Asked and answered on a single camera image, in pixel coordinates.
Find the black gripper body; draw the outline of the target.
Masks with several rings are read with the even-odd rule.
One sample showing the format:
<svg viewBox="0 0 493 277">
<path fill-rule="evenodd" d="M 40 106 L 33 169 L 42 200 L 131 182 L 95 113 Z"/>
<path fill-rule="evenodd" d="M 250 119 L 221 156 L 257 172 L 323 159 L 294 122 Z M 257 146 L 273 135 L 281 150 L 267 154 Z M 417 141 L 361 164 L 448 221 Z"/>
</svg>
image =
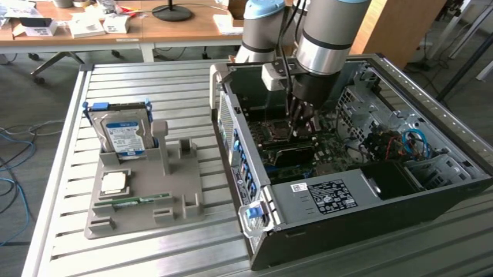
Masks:
<svg viewBox="0 0 493 277">
<path fill-rule="evenodd" d="M 305 73 L 295 75 L 293 95 L 301 101 L 313 106 L 315 110 L 325 104 L 335 82 L 339 78 L 339 72 L 330 75 L 317 75 Z"/>
</svg>

